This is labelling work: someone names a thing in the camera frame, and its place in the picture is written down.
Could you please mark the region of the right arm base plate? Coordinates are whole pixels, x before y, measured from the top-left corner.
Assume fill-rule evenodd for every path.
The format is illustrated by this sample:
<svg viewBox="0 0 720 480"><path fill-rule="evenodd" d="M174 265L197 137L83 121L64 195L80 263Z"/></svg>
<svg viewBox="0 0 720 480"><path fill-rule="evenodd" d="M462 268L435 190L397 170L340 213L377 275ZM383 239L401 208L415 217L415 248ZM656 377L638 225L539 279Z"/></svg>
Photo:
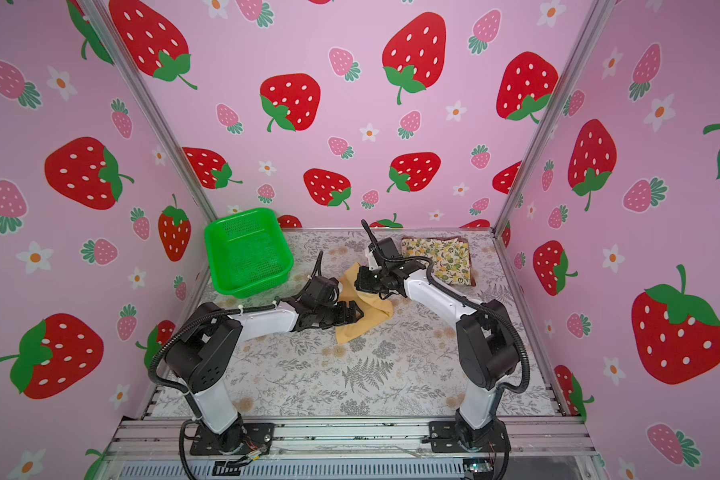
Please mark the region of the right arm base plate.
<svg viewBox="0 0 720 480"><path fill-rule="evenodd" d="M435 453L507 453L512 450L506 425L498 419L480 429L473 429L462 420L432 421L422 443L429 444Z"/></svg>

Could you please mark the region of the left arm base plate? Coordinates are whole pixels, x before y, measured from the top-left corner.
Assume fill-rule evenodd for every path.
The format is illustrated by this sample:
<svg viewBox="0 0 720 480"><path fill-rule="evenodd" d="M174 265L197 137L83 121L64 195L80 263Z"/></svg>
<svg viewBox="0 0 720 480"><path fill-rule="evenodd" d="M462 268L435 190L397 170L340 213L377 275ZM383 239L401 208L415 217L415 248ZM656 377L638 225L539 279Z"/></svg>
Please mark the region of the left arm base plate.
<svg viewBox="0 0 720 480"><path fill-rule="evenodd" d="M236 423L220 434L200 424L190 446L191 456L237 458L251 454L267 455L274 438L274 423Z"/></svg>

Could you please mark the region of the tan cloth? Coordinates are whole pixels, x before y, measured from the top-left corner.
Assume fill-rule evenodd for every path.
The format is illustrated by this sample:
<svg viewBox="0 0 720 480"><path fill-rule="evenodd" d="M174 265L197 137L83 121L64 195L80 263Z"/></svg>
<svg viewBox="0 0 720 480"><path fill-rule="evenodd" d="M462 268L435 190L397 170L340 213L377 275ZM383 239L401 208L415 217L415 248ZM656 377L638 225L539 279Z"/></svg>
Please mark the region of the tan cloth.
<svg viewBox="0 0 720 480"><path fill-rule="evenodd" d="M355 263L339 279L341 285L339 299L345 302L354 301L363 312L363 317L355 323L335 329L335 337L339 345L362 336L394 315L394 306L390 300L382 300L377 294L360 292L355 288L359 269L360 264Z"/></svg>

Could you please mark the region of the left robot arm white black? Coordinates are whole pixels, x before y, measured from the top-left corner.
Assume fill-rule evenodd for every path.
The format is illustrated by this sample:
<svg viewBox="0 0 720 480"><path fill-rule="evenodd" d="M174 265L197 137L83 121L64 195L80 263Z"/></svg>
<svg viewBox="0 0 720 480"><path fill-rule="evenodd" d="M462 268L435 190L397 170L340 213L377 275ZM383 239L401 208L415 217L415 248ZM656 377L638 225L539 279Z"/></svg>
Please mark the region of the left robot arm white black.
<svg viewBox="0 0 720 480"><path fill-rule="evenodd" d="M182 394L197 424L196 436L211 450L237 454L256 449L223 385L238 344L276 333L328 330L364 317L356 301L340 298L340 282L324 277L321 263L318 258L296 294L266 305L232 309L212 302L200 305L148 361L149 379Z"/></svg>

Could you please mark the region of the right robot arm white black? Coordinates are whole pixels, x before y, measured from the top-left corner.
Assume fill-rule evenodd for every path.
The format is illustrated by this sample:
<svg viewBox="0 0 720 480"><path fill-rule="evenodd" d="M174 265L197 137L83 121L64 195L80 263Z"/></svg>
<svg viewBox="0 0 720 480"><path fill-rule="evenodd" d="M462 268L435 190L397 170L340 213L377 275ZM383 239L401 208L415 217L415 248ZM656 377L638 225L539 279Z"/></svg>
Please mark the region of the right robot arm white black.
<svg viewBox="0 0 720 480"><path fill-rule="evenodd" d="M498 446L511 451L506 424L498 408L504 394L525 392L531 380L530 358L508 310L499 300L480 303L440 282L435 262L425 256L403 256L394 241L378 239L361 222L370 244L355 281L357 290L386 300L401 296L426 307L452 325L463 373L469 380L455 414L454 441L466 451Z"/></svg>

